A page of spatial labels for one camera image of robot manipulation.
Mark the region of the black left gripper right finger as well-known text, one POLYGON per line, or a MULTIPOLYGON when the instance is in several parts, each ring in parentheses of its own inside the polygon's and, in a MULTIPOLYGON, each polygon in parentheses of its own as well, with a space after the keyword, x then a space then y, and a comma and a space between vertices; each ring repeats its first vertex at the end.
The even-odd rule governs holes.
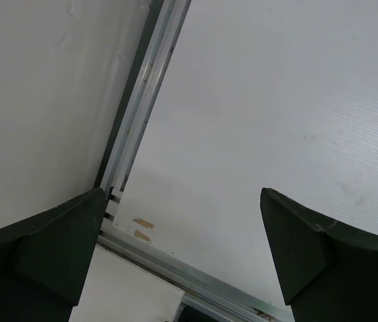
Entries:
POLYGON ((378 321, 378 235, 264 188, 260 209, 295 321, 378 321))

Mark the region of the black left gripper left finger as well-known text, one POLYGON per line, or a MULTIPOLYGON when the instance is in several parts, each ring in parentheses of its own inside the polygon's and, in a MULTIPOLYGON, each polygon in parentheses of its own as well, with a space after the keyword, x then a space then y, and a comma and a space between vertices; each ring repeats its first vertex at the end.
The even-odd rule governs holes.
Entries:
POLYGON ((0 321, 68 321, 105 216, 103 189, 0 229, 0 321))

